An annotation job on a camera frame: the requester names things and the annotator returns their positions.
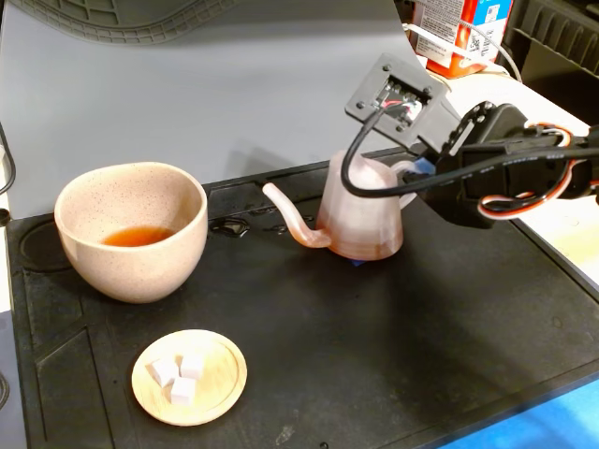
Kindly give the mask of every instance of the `pink teapot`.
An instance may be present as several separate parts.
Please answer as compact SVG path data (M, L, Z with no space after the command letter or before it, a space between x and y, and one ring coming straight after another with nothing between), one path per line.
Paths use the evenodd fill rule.
M293 238L308 248L329 248L334 253L358 261L380 260L396 253L403 244L402 209L416 194L397 198L361 198L343 187L341 167L345 152L330 160L329 174L316 219L310 229L294 204L274 184L264 194L283 214ZM400 161L393 167L357 154L349 170L352 182L363 189L383 189L398 185L398 175L418 172L414 163Z

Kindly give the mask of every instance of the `black mat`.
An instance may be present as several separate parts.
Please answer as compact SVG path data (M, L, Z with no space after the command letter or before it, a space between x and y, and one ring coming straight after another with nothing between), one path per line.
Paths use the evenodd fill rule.
M270 178L315 215L325 174ZM513 224L461 228L417 201L400 253L354 268L272 231L264 179L209 186L211 217L242 212L251 229L211 233L191 278L150 305L88 286L51 216L10 224L32 448L434 447L597 377L592 289ZM249 371L231 411L199 427L154 420L129 380L146 346L185 328L231 338Z

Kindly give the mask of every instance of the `white cube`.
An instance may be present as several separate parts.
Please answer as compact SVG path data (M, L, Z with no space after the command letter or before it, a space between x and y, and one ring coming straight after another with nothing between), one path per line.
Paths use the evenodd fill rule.
M181 377L199 380L204 371L204 357L199 354L188 354L183 356L181 362Z
M179 367L172 359L160 358L153 362L151 367L152 376L163 388L179 377Z
M196 381L178 377L170 390L170 403L173 405L192 405L196 396Z

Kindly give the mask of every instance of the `wooden plate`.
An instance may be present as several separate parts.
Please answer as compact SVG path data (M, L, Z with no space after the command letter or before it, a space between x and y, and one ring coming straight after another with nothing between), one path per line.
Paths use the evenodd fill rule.
M161 388L149 371L152 362L171 357L181 365L183 355L204 356L204 373L196 382L196 397L190 406L172 405L172 384ZM233 341L208 330L189 329L168 334L152 343L133 367L133 393L143 409L173 426L197 426L226 413L245 387L247 366Z

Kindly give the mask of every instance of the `orange liquid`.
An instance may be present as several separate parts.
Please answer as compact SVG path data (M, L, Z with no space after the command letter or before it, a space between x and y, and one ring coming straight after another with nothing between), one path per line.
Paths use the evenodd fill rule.
M145 246L168 239L173 234L174 231L165 227L136 226L114 233L103 239L102 243L110 246Z

